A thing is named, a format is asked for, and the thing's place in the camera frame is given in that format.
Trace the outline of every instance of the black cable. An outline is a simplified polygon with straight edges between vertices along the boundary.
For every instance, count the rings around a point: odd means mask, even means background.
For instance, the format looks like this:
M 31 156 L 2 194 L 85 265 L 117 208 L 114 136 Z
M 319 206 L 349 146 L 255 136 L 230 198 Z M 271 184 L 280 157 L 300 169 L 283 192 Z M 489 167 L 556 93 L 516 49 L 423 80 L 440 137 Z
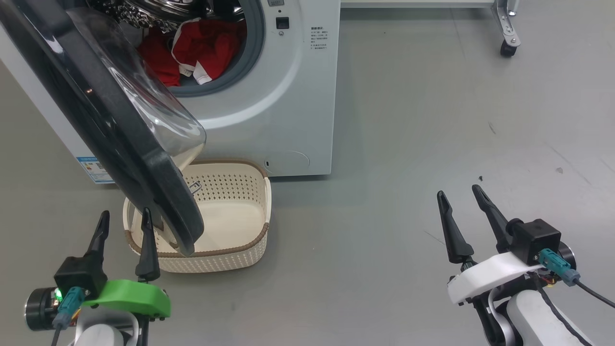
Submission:
M 58 327 L 55 328 L 54 339 L 51 340 L 51 346 L 57 346 L 61 331 L 62 331 L 62 327 L 58 325 Z
M 570 332 L 570 334 L 574 335 L 577 339 L 579 339 L 579 341 L 581 342 L 581 344 L 583 346 L 593 346 L 587 340 L 585 340 L 579 334 L 579 332 L 577 332 L 570 325 L 570 323 L 568 321 L 566 321 L 564 316 L 562 316 L 561 313 L 559 312 L 559 310 L 557 310 L 557 308 L 555 307 L 555 305 L 553 305 L 553 303 L 549 299 L 549 296 L 547 296 L 547 293 L 545 293 L 545 291 L 542 289 L 540 279 L 538 278 L 538 274 L 537 273 L 531 273 L 530 275 L 534 278 L 534 284 L 536 284 L 536 289 L 538 290 L 538 292 L 542 296 L 542 299 L 544 300 L 544 302 L 549 306 L 549 308 L 551 308 L 551 312 L 553 312 L 555 317 L 557 317 L 557 319 L 560 320 L 560 322 L 562 322 L 564 324 L 564 327 L 566 327 L 566 329 Z
M 148 346 L 149 339 L 149 316 L 140 315 L 137 317 L 139 322 L 139 338 L 137 338 L 137 346 Z
M 582 288 L 585 292 L 591 294 L 592 296 L 596 297 L 597 299 L 599 299 L 600 301 L 602 301 L 603 303 L 605 303 L 606 305 L 615 308 L 615 303 L 608 300 L 607 298 L 604 298 L 603 296 L 599 295 L 598 293 L 596 293 L 593 289 L 585 286 L 584 284 L 582 284 L 579 279 L 574 279 L 573 280 L 574 283 L 577 284 L 577 286 L 579 286 L 580 288 Z

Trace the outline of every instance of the connector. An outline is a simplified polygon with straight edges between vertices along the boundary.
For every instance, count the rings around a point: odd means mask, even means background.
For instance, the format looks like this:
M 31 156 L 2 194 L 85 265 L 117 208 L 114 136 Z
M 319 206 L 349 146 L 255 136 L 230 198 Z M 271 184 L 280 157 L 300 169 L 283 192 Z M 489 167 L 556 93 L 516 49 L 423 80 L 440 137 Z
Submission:
M 71 324 L 73 315 L 85 300 L 85 294 L 80 287 L 73 287 L 68 290 L 68 293 L 62 299 L 62 303 L 58 307 L 58 315 L 54 318 L 54 329 L 65 330 Z
M 568 286 L 576 285 L 574 280 L 581 278 L 581 274 L 572 269 L 570 263 L 566 262 L 566 260 L 550 249 L 543 249 L 539 253 L 538 262 L 540 262 L 540 264 L 542 264 L 546 269 L 549 269 L 561 277 L 562 281 L 564 281 L 564 283 Z

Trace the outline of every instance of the label sticker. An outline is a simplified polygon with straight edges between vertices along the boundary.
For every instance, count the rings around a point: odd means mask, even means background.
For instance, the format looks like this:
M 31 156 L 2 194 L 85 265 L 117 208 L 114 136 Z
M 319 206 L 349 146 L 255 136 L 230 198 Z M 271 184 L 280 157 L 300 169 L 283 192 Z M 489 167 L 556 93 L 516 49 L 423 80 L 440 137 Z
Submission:
M 185 67 L 180 65 L 180 73 L 186 77 L 192 77 L 192 71 L 187 70 Z
M 106 169 L 98 161 L 97 158 L 91 156 L 88 158 L 77 158 L 81 166 L 90 175 L 90 178 L 97 184 L 112 184 L 114 183 Z
M 311 50 L 324 50 L 327 49 L 327 43 L 329 40 L 329 31 L 325 30 L 322 26 L 312 26 L 310 34 L 310 49 Z

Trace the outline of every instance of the laundry basket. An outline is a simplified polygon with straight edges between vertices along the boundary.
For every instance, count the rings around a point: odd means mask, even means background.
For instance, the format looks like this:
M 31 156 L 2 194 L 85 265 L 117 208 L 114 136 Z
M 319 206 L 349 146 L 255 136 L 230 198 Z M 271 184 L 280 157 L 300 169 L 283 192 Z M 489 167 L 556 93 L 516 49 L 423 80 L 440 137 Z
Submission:
M 210 273 L 249 267 L 267 246 L 271 217 L 271 184 L 266 174 L 244 162 L 193 164 L 184 180 L 203 216 L 205 230 L 185 257 L 175 249 L 172 232 L 163 222 L 156 228 L 160 269 L 172 273 Z M 124 229 L 130 248 L 141 254 L 141 213 L 124 202 Z

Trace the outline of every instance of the laundry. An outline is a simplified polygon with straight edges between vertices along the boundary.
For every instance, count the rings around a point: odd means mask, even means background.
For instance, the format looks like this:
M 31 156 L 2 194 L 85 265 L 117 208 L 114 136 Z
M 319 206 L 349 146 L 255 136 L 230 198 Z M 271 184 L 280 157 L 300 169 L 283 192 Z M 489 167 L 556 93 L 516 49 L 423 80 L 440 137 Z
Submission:
M 137 51 L 167 87 L 181 86 L 181 74 L 205 84 L 226 71 L 246 35 L 244 21 L 197 18 L 182 23 L 174 37 L 151 28 Z
M 245 21 L 188 21 L 175 34 L 172 56 L 182 74 L 192 75 L 199 84 L 205 84 L 226 71 L 246 35 Z
M 168 42 L 173 36 L 163 34 L 158 28 L 151 28 L 137 48 L 143 60 L 154 70 L 158 79 L 166 85 L 180 86 L 179 64 L 169 50 Z

